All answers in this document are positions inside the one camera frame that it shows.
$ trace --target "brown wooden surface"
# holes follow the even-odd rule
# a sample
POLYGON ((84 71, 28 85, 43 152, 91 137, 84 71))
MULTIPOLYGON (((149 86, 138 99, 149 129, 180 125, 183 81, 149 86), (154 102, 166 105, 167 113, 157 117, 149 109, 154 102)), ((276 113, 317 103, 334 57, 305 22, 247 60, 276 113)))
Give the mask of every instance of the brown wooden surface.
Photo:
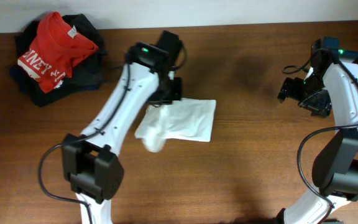
MULTIPOLYGON (((124 142, 120 161, 126 173, 112 200, 115 223, 217 223, 236 218, 270 218, 306 190, 296 169, 296 150, 310 132, 333 125, 310 117, 296 102, 280 104, 277 93, 285 65, 302 64, 310 45, 338 37, 344 49, 358 50, 358 22, 319 22, 174 28, 188 62, 183 96, 215 99, 212 141, 169 140, 157 154, 134 138, 144 110, 124 142)), ((161 29, 103 30, 109 51, 106 68, 120 65, 137 41, 154 43, 161 29)), ((100 91, 83 92, 39 108, 19 93, 8 68, 16 61, 13 34, 0 34, 0 224, 79 223, 79 205, 46 197, 37 183, 39 158, 66 133, 78 134, 98 114, 115 87, 118 71, 106 69, 100 91)), ((305 147, 308 177, 317 153, 333 133, 305 147)), ((45 163, 51 192, 73 197, 62 175, 60 153, 45 163)), ((331 215, 358 223, 358 202, 331 215)))

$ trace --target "clothing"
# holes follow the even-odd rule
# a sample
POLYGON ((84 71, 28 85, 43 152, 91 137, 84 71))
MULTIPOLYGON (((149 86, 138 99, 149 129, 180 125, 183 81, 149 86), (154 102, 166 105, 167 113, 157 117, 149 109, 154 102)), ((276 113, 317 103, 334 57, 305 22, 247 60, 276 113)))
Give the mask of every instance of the clothing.
POLYGON ((95 43, 71 28, 58 12, 51 12, 40 21, 37 36, 17 64, 48 93, 64 77, 71 78, 72 67, 98 49, 95 43))
MULTIPOLYGON (((30 96, 35 105, 45 106, 53 103, 67 95, 78 91, 97 90, 103 80, 101 68, 102 57, 107 55, 104 48, 104 40, 99 32, 92 26, 92 23, 83 15, 70 15, 62 17, 70 26, 75 26, 77 32, 83 34, 98 47, 95 54, 90 55, 73 68, 71 78, 64 78, 60 88, 44 93, 37 81, 30 78, 28 74, 18 65, 10 69, 11 78, 19 86, 19 90, 30 96)), ((18 36, 15 36, 16 54, 19 58, 26 53, 37 36, 39 21, 32 21, 18 36)))

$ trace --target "clothing tag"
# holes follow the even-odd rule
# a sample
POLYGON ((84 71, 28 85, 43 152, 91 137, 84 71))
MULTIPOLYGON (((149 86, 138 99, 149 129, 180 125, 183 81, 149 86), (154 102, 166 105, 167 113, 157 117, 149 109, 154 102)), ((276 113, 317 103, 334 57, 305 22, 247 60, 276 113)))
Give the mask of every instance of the clothing tag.
POLYGON ((69 31, 67 32, 67 34, 68 34, 71 38, 74 39, 75 35, 78 34, 78 33, 77 33, 77 29, 75 28, 75 26, 73 26, 73 28, 72 28, 71 30, 69 30, 69 31))

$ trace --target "folded white cloth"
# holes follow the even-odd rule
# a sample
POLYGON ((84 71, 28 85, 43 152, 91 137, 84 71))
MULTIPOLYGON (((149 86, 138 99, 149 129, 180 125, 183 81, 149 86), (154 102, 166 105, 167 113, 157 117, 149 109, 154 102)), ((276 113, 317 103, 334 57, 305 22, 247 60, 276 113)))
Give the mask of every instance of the folded white cloth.
POLYGON ((150 152, 159 152, 166 139, 209 142, 215 107, 216 100, 187 98, 159 108, 150 106, 135 137, 142 139, 150 152))

